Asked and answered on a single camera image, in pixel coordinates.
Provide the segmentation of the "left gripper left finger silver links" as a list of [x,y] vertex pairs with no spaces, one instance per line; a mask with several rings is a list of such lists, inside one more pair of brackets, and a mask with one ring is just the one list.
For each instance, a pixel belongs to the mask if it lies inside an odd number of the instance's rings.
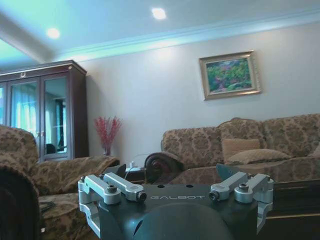
[[99,211],[95,203],[103,201],[106,205],[116,205],[121,202],[121,197],[139,203],[147,199],[147,194],[142,185],[129,182],[113,172],[83,176],[78,181],[79,210],[85,214],[95,234],[101,233]]

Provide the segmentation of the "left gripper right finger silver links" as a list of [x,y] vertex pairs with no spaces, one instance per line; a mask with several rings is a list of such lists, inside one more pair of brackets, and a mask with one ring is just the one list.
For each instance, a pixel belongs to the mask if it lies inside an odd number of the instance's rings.
[[258,202],[257,232],[263,228],[267,213],[273,209],[274,180],[266,174],[241,172],[235,166],[218,163],[216,171],[222,179],[210,186],[209,198],[213,201],[227,200],[230,194],[241,204]]

